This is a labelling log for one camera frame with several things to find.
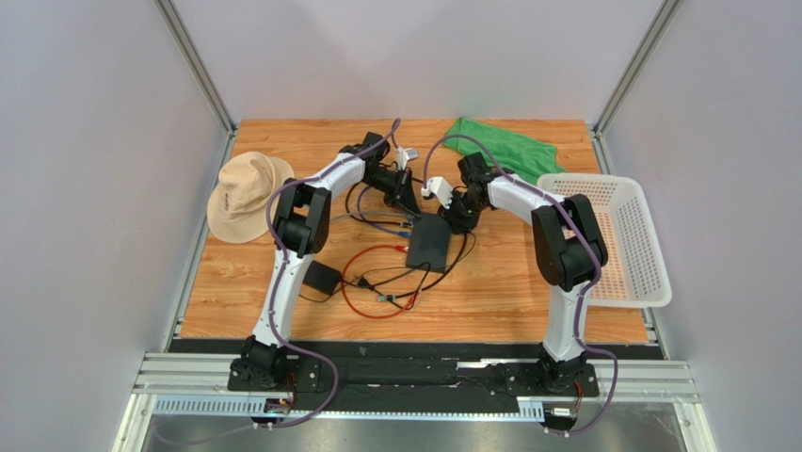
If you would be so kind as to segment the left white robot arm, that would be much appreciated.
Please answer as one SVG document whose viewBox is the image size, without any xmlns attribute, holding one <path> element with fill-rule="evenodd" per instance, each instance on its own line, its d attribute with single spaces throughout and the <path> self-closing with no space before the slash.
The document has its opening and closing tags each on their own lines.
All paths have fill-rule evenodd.
<svg viewBox="0 0 802 452">
<path fill-rule="evenodd" d="M 290 352 L 324 363 L 338 374 L 331 359 L 289 342 L 293 314 L 303 279 L 328 240 L 332 201 L 381 162 L 394 144 L 396 128 L 384 136 L 368 134 L 363 143 L 343 148 L 317 173 L 287 180 L 268 199 L 267 208 L 275 210 L 268 223 L 276 245 L 274 270 L 260 318 L 231 364 L 234 379 L 276 387 L 289 372 Z"/>
</svg>

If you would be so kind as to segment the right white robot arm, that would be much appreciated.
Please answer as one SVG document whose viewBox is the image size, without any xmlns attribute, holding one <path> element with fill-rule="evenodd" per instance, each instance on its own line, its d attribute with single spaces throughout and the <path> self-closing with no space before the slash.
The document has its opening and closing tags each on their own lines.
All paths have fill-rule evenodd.
<svg viewBox="0 0 802 452">
<path fill-rule="evenodd" d="M 440 202 L 438 214 L 456 234 L 471 231 L 487 208 L 506 210 L 531 226 L 537 268 L 551 287 L 536 380 L 547 392 L 562 392 L 588 369 L 586 297 L 608 261 L 591 202 L 585 195 L 564 197 L 532 186 L 492 167 L 480 153 L 461 158 L 457 167 L 462 189 L 432 177 L 422 193 Z"/>
</svg>

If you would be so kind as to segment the black network switch box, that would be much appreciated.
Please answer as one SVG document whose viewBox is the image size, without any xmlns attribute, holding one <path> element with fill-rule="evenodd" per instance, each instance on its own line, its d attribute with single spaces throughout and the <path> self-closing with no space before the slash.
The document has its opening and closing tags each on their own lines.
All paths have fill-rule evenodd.
<svg viewBox="0 0 802 452">
<path fill-rule="evenodd" d="M 451 236 L 451 228 L 445 219 L 436 214 L 422 213 L 412 228 L 406 267 L 444 273 Z"/>
</svg>

